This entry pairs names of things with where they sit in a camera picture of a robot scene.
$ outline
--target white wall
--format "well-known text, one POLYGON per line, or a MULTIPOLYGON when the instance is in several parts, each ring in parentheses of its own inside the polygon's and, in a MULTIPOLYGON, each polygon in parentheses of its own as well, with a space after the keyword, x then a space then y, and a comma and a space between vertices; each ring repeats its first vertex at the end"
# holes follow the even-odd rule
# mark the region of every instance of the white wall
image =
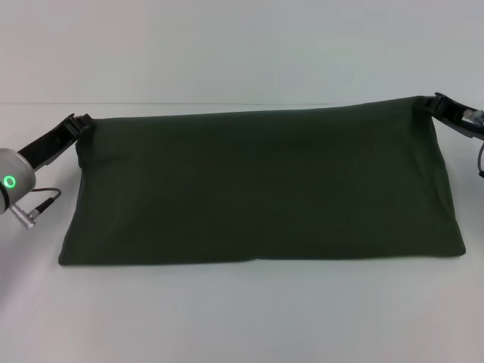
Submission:
MULTIPOLYGON (((484 107, 481 2, 363 2, 3 0, 0 145, 20 149, 72 112, 323 107, 435 91, 484 107)), ((0 217, 0 361, 484 361, 480 143, 436 127, 460 259, 60 268, 79 187, 71 148, 38 174, 38 186, 64 194, 33 230, 0 217)))

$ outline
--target black clamp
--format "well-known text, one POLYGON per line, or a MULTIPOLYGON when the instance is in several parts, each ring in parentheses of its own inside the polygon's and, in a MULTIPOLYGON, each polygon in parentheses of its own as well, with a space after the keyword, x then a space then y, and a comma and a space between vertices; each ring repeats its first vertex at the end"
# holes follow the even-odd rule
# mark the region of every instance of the black clamp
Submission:
POLYGON ((18 153, 29 162, 34 171, 37 171, 57 159, 70 145, 94 127, 95 123, 88 114, 84 116, 71 114, 50 132, 18 153))
POLYGON ((427 97, 423 109, 462 135, 484 140, 484 111, 459 104, 442 93, 427 97))

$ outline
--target fabric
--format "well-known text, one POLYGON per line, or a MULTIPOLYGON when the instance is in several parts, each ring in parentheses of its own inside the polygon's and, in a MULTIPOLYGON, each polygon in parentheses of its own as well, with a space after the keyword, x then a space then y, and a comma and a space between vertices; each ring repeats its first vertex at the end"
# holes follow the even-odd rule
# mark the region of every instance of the fabric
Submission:
POLYGON ((462 255, 423 102, 97 119, 59 263, 462 255))

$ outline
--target white background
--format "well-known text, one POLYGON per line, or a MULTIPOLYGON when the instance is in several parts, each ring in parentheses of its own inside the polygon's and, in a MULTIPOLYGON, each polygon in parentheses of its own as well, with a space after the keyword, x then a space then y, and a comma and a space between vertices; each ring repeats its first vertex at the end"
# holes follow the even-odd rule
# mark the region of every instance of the white background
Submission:
MULTIPOLYGON (((482 10, 477 0, 3 0, 0 145, 19 150, 72 112, 437 91, 483 108, 482 10)), ((480 143, 436 127, 467 246, 456 259, 61 268, 80 177, 71 148, 37 175, 64 194, 33 230, 0 216, 0 361, 483 362, 480 143)))

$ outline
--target robotic arm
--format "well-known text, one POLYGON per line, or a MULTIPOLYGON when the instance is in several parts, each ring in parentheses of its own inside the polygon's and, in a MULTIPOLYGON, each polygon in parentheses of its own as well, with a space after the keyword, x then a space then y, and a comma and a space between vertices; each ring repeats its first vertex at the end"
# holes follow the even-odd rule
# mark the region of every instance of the robotic arm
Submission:
POLYGON ((34 219, 60 196, 58 189, 34 189, 36 171, 57 159, 70 145, 94 127, 95 124, 89 115, 72 114, 50 132, 18 152, 0 149, 0 213, 10 209, 27 228, 33 227, 34 219), (48 198, 32 212, 26 213, 15 203, 31 191, 58 191, 58 194, 56 197, 48 198))
POLYGON ((427 97, 423 110, 462 135, 484 141, 484 111, 459 104, 442 93, 427 97))

